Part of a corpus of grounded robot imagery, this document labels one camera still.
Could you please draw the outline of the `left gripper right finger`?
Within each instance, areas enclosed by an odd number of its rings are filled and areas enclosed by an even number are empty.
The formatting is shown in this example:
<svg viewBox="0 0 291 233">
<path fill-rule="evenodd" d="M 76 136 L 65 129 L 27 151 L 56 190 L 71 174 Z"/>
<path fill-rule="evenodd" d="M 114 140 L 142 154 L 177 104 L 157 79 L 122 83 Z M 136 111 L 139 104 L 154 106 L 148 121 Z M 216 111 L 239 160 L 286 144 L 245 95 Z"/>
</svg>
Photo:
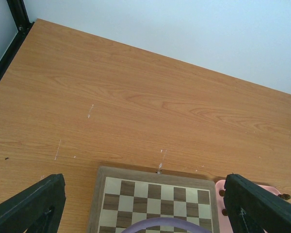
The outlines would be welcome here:
<svg viewBox="0 0 291 233">
<path fill-rule="evenodd" d="M 229 174 L 224 204 L 234 233 L 291 233 L 291 204 L 239 174 Z"/>
</svg>

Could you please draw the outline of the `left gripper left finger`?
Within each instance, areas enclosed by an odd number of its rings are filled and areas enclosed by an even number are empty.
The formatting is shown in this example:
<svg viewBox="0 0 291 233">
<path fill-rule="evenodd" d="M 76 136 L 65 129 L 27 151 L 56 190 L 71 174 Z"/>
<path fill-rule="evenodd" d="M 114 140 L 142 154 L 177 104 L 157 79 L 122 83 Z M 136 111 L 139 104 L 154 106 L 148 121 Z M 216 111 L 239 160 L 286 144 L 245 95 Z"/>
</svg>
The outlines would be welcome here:
<svg viewBox="0 0 291 233">
<path fill-rule="evenodd" d="M 51 174 L 0 204 L 0 233 L 56 233 L 64 206 L 64 176 Z"/>
</svg>

